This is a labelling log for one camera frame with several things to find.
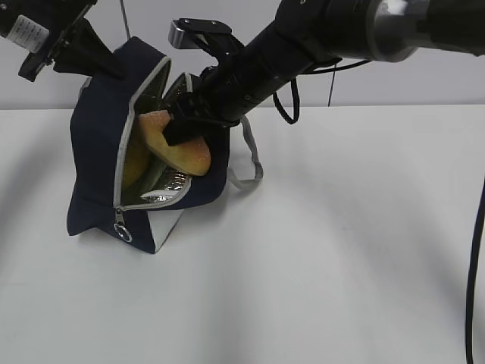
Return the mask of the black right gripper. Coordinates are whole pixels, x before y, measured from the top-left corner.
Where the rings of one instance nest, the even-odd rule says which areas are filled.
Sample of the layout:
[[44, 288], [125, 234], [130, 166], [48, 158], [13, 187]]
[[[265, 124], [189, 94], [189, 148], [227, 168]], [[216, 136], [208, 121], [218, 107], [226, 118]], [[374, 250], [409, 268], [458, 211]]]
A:
[[164, 138], [177, 146], [232, 127], [311, 64], [300, 47], [281, 35], [258, 34], [170, 107]]

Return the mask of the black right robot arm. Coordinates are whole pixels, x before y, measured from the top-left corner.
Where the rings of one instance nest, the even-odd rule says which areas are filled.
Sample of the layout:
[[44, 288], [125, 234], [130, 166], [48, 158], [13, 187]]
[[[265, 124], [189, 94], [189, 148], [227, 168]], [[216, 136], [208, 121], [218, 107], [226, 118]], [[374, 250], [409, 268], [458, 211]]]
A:
[[236, 126], [298, 76], [322, 74], [344, 58], [357, 65], [400, 62], [418, 49], [484, 54], [482, 1], [283, 1], [248, 44], [217, 20], [180, 18], [171, 45], [217, 59], [168, 111], [164, 130], [178, 145]]

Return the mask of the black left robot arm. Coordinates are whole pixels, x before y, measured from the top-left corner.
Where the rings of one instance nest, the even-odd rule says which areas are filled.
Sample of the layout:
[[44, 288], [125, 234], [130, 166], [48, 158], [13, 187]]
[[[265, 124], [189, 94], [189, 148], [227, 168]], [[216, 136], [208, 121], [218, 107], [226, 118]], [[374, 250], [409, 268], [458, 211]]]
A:
[[44, 67], [60, 74], [122, 79], [122, 64], [86, 19], [93, 0], [2, 0], [1, 37], [28, 51], [18, 75], [35, 81]]

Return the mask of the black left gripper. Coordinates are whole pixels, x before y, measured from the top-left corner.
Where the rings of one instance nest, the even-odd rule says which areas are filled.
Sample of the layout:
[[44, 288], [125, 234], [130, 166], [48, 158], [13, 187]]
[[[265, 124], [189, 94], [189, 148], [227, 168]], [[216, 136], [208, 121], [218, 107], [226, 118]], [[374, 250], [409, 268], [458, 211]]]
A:
[[[125, 77], [123, 65], [99, 38], [91, 23], [83, 18], [97, 4], [96, 0], [22, 1], [21, 14], [43, 26], [49, 32], [38, 52], [30, 51], [18, 74], [33, 82], [39, 72], [54, 59], [54, 71], [61, 74], [93, 76], [107, 74], [116, 79]], [[75, 45], [61, 47], [61, 42], [79, 20]]]

